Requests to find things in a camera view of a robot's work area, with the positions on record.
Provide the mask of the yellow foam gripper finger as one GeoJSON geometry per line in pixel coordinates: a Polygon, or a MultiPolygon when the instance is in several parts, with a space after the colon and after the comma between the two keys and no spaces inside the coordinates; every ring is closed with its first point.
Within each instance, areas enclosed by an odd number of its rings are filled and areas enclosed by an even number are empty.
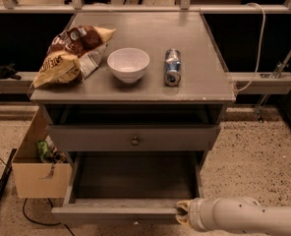
{"type": "Polygon", "coordinates": [[[191,200],[183,200],[177,203],[177,207],[184,211],[188,211],[190,208],[191,200]]]}
{"type": "Polygon", "coordinates": [[[190,225],[188,215],[176,214],[175,218],[178,221],[178,223],[183,225],[183,226],[189,226],[190,225]]]}

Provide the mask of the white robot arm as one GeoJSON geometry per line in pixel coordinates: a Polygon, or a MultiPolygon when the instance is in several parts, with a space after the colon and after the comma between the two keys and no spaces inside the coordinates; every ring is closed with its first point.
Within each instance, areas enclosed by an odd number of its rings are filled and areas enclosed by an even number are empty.
{"type": "Polygon", "coordinates": [[[251,197],[195,198],[177,203],[181,224],[198,232],[291,236],[291,206],[261,206],[251,197]]]}

